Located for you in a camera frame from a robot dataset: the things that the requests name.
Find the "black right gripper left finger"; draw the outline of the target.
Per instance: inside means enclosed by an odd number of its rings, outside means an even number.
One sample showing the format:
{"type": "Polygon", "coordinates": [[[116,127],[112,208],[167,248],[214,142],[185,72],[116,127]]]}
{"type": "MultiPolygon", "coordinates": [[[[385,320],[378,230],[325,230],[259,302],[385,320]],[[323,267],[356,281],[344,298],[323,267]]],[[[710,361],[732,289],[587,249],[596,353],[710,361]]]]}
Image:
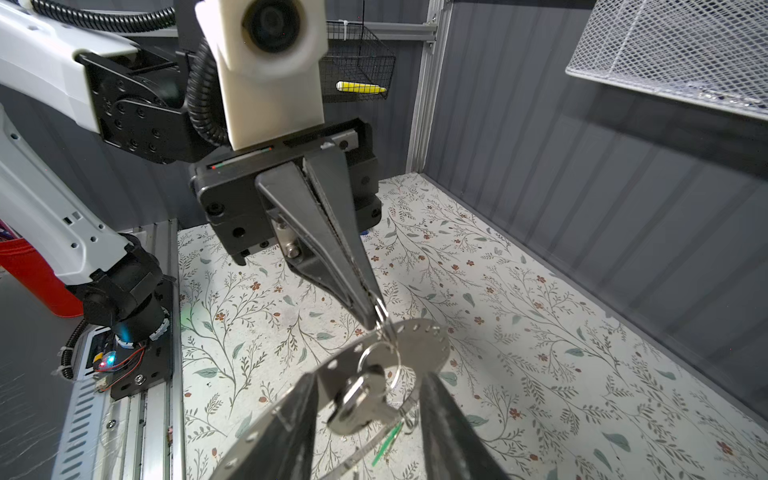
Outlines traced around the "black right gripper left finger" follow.
{"type": "Polygon", "coordinates": [[[309,479],[318,415],[318,381],[305,374],[244,433],[214,470],[214,479],[309,479]]]}

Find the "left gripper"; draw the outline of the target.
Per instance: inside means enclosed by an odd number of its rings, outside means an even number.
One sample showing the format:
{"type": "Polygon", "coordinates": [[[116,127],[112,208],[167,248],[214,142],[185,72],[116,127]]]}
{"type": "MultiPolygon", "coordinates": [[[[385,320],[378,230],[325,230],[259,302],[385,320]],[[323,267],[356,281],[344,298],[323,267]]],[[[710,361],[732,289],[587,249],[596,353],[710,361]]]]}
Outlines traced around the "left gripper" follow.
{"type": "Polygon", "coordinates": [[[291,271],[372,330],[381,294],[360,232],[381,221],[373,148],[372,126],[359,118],[316,126],[211,154],[194,166],[191,188],[235,264],[274,245],[275,233],[291,271]],[[326,142],[335,146],[308,154],[303,172],[304,154],[326,142]]]}

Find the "key with green tag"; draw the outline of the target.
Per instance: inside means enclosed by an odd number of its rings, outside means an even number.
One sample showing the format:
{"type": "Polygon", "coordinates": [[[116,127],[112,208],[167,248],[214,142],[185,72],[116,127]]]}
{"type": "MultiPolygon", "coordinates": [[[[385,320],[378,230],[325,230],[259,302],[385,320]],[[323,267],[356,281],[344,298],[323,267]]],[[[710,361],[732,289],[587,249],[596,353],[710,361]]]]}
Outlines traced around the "key with green tag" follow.
{"type": "Polygon", "coordinates": [[[373,461],[371,463],[372,467],[376,467],[388,455],[388,453],[392,449],[394,443],[398,439],[398,437],[399,437],[400,433],[402,432],[403,428],[405,427],[405,425],[406,425],[406,422],[405,421],[401,421],[388,434],[386,439],[383,441],[383,443],[381,445],[381,448],[378,450],[378,452],[376,453],[376,455],[375,455],[375,457],[374,457],[374,459],[373,459],[373,461]]]}

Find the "key with black tag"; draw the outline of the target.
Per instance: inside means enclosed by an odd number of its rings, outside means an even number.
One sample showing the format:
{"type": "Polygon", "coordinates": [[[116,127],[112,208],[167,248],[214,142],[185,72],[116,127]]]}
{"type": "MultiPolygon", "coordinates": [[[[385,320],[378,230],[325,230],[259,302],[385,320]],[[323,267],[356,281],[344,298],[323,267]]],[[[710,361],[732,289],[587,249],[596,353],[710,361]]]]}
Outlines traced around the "key with black tag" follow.
{"type": "Polygon", "coordinates": [[[416,401],[407,397],[399,407],[393,407],[387,402],[387,395],[381,396],[385,381],[386,375],[373,373],[369,367],[348,380],[333,401],[328,428],[337,435],[348,436],[371,423],[393,426],[404,420],[416,401]]]}

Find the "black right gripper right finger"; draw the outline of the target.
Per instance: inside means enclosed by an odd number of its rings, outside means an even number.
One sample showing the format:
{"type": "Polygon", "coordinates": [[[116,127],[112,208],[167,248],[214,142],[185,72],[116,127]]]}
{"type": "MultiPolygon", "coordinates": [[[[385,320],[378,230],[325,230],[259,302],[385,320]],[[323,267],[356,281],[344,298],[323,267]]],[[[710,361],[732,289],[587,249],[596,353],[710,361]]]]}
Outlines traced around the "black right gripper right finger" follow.
{"type": "Polygon", "coordinates": [[[425,375],[419,400],[428,479],[508,479],[437,374],[425,375]]]}

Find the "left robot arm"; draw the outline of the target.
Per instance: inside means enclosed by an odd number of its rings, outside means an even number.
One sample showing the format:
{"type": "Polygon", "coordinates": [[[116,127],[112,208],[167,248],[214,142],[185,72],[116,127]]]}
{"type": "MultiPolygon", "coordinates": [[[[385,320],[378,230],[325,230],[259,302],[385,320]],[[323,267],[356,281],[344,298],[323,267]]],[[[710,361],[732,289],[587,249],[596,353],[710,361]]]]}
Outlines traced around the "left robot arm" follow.
{"type": "Polygon", "coordinates": [[[192,167],[192,190],[237,263],[277,245],[289,269],[365,329],[386,311],[361,233],[381,217],[369,125],[325,121],[331,23],[321,1],[176,1],[155,11],[62,1],[1,5],[1,88],[63,130],[36,152],[1,113],[1,219],[82,304],[140,348],[169,330],[158,260],[60,177],[142,209],[160,181],[142,163],[192,167]]]}

